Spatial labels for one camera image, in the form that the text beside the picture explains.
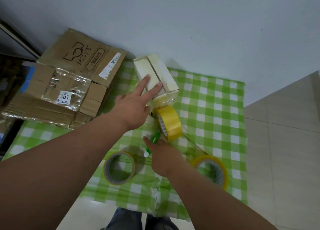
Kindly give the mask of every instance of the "tiled floor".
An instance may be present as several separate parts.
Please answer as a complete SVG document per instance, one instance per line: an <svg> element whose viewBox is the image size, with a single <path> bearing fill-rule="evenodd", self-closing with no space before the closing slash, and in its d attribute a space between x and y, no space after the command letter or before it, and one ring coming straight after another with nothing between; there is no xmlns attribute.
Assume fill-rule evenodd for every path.
<svg viewBox="0 0 320 230"><path fill-rule="evenodd" d="M310 78L246 107L244 116L249 206L280 230L320 229L320 123ZM78 199L58 230L99 230L115 209ZM173 222L181 230L194 229L192 223Z"/></svg>

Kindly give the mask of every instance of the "right hand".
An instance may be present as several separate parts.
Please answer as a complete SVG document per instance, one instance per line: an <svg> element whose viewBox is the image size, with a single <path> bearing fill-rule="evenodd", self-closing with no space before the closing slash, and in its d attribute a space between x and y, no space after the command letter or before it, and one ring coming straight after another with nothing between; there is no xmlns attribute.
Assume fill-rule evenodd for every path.
<svg viewBox="0 0 320 230"><path fill-rule="evenodd" d="M187 163L181 152L164 140L160 139L154 144L144 136L143 141L152 153L152 169L157 174L168 177L175 172L176 167L182 167Z"/></svg>

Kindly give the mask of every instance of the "forearm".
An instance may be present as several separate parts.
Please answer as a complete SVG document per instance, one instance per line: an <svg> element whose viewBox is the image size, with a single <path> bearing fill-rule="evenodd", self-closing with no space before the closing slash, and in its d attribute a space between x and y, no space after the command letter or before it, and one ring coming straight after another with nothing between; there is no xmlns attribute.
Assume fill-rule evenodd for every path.
<svg viewBox="0 0 320 230"><path fill-rule="evenodd" d="M102 115L1 162L2 225L17 229L28 222L33 228L56 229L103 157L126 132L116 119Z"/></svg>
<svg viewBox="0 0 320 230"><path fill-rule="evenodd" d="M188 163L176 167L168 180L184 203L195 229L276 229Z"/></svg>

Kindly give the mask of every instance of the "left hand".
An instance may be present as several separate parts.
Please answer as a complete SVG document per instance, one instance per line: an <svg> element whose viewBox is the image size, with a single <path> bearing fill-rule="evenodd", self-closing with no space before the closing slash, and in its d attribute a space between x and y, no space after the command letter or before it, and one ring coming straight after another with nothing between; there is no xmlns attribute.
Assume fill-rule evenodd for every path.
<svg viewBox="0 0 320 230"><path fill-rule="evenodd" d="M150 75L146 75L133 92L127 95L119 95L115 100L115 106L109 112L110 115L119 120L119 123L123 123L126 131L137 129L146 122L151 110L150 106L146 106L146 104L162 87L162 82L159 82L152 89L141 95L149 80Z"/></svg>

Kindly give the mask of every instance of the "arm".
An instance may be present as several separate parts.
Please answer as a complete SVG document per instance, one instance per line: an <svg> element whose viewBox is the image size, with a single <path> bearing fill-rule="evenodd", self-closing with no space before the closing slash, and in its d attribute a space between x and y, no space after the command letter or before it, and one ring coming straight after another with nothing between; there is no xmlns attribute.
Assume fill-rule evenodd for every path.
<svg viewBox="0 0 320 230"><path fill-rule="evenodd" d="M161 83L142 95L146 76L115 107L82 127L0 162L0 215L4 229L56 229L110 148L140 127L146 103Z"/></svg>
<svg viewBox="0 0 320 230"><path fill-rule="evenodd" d="M258 213L216 186L185 161L182 154L165 143L143 138L152 153L152 168L168 178L185 205L195 229L276 228Z"/></svg>

